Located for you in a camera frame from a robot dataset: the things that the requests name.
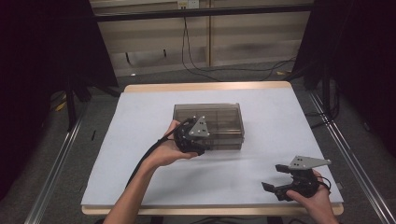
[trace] transparent container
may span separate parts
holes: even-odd
[[[205,116],[209,137],[199,143],[210,149],[241,149],[244,125],[239,104],[175,105],[174,119]]]

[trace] gray carpet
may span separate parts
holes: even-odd
[[[243,64],[237,67],[264,69],[271,68],[273,65],[273,63],[257,63]],[[276,71],[291,70],[291,68],[292,64],[289,63]],[[264,79],[268,72],[217,71],[205,74],[221,81],[256,81]],[[281,78],[283,76],[271,75],[266,80],[280,80]],[[130,84],[206,81],[214,80],[183,70],[121,77],[118,90],[123,90],[126,85]],[[309,93],[304,90],[302,79],[293,80],[291,84],[303,111],[305,113],[316,111]],[[94,223],[97,219],[102,218],[83,215],[79,204],[118,99],[97,89],[90,89],[90,92],[92,100],[89,102],[88,111],[81,123],[78,136],[56,183],[55,191],[53,191],[41,223]],[[311,125],[321,121],[319,117],[307,117],[307,120]],[[396,196],[393,193],[395,187],[393,177],[396,176],[393,171],[396,168],[396,159],[388,154],[374,133],[364,129],[363,120],[343,95],[341,95],[340,113],[335,121],[364,170],[387,200],[391,211],[396,211]],[[60,112],[51,111],[43,127],[41,144],[37,146],[35,155],[30,159],[21,177],[14,183],[8,196],[0,202],[1,223],[22,223],[26,219],[62,146],[66,129],[67,111],[65,109]],[[345,200],[345,212],[339,217],[339,220],[344,223],[380,223],[378,215],[350,172],[326,126],[322,125],[313,129],[313,133],[324,157],[332,160],[330,169],[335,181],[343,186],[340,191]],[[291,218],[283,217],[285,223],[288,223]],[[298,218],[313,223],[309,217]],[[140,217],[138,220],[138,223],[148,222],[149,217]]]

